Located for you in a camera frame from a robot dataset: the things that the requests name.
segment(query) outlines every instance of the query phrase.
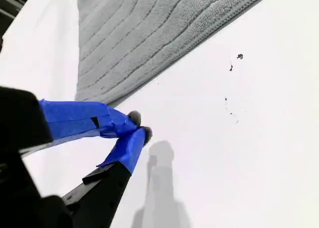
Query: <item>white surface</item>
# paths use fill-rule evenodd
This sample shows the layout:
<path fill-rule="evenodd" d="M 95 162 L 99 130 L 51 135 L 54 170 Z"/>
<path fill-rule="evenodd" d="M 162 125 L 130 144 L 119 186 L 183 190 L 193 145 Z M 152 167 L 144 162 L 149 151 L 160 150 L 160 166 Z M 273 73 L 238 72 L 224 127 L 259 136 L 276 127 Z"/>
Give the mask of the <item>white surface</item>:
<path fill-rule="evenodd" d="M 53 1 L 38 27 L 38 19 L 27 19 L 35 15 L 23 9 L 16 23 L 28 21 L 27 28 L 12 26 L 6 34 L 0 84 L 30 90 L 39 99 L 73 99 L 76 4 Z M 59 20 L 59 13 L 67 12 L 59 10 L 60 3 L 68 2 L 70 17 Z M 161 196 L 169 184 L 159 172 L 169 164 L 158 163 L 148 194 L 146 189 L 149 148 L 159 141 L 168 141 L 174 152 L 174 200 L 184 210 L 180 227 L 187 222 L 193 228 L 319 227 L 317 11 L 317 0 L 264 0 L 117 107 L 141 112 L 154 136 L 141 153 L 112 227 L 131 227 L 142 207 L 140 227 L 159 227 L 153 222 L 158 212 L 171 209 L 157 207 L 172 204 L 158 202 L 171 199 Z M 56 30 L 42 22 L 51 19 Z M 62 44 L 69 46 L 63 53 Z M 236 59 L 239 53 L 242 60 Z M 63 77 L 55 76 L 58 69 Z M 63 195 L 104 160 L 113 144 L 82 139 L 25 162 L 43 195 Z M 169 227 L 170 218 L 163 214 L 162 223 Z"/>

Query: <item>blue painter's tape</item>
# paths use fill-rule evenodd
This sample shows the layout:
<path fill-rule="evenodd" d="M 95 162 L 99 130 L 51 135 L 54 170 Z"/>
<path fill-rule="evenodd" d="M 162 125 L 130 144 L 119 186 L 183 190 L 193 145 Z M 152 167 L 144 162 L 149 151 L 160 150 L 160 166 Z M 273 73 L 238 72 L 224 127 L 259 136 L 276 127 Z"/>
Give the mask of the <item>blue painter's tape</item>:
<path fill-rule="evenodd" d="M 130 173 L 133 173 L 144 146 L 145 137 L 145 130 L 139 128 L 132 134 L 119 138 L 105 161 L 97 167 L 103 167 L 113 162 L 121 162 Z"/>
<path fill-rule="evenodd" d="M 122 137 L 137 129 L 130 118 L 100 102 L 39 101 L 55 144 L 81 137 Z M 96 118 L 98 127 L 91 118 Z"/>

